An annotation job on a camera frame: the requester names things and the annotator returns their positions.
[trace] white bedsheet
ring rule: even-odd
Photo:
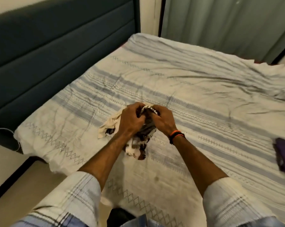
[[[107,142],[98,127],[135,101],[173,111],[178,129],[285,223],[285,174],[272,138],[285,138],[285,66],[135,34],[16,130],[25,154],[76,171]],[[123,152],[103,196],[165,226],[206,226],[202,198],[174,146],[156,132],[143,161]]]

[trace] white cable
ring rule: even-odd
[[[1,127],[0,130],[8,130],[8,131],[12,132],[12,134],[14,135],[14,132],[13,132],[12,130],[8,129],[8,128]],[[20,149],[20,142],[17,141],[17,143],[18,143],[18,149],[17,149],[17,150],[14,150],[14,151],[18,151],[18,150]]]

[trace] curtain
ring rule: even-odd
[[[285,49],[285,0],[166,0],[161,37],[270,64]]]

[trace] dark teal headboard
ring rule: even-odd
[[[0,127],[32,112],[140,32],[139,0],[47,0],[0,15]],[[17,149],[8,131],[0,145]]]

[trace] hand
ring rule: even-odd
[[[145,115],[137,118],[136,111],[141,110],[145,104],[136,102],[128,105],[121,114],[118,134],[126,136],[130,139],[136,134],[145,123]]]
[[[151,116],[156,128],[164,133],[167,137],[175,130],[177,130],[172,111],[168,108],[154,105],[152,106],[156,111],[159,111],[160,115],[148,111],[148,114]]]

